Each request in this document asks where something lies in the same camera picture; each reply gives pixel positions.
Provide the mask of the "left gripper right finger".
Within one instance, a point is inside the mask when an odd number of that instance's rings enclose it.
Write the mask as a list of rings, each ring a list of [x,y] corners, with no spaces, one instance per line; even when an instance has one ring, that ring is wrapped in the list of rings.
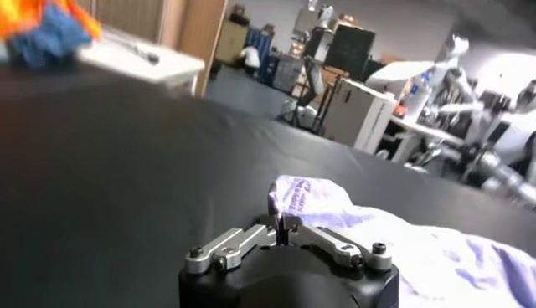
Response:
[[[390,271],[392,256],[383,243],[375,242],[367,248],[329,228],[304,224],[297,216],[283,215],[280,218],[281,238],[285,244],[317,247],[328,254],[335,264],[346,268],[366,267],[378,272]]]

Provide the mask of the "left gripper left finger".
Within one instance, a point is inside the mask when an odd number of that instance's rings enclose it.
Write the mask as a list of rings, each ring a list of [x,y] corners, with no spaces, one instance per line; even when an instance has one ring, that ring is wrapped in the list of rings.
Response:
[[[262,215],[248,229],[230,228],[208,243],[192,247],[185,257],[184,272],[205,275],[235,270],[252,249],[277,245],[278,229],[276,215]]]

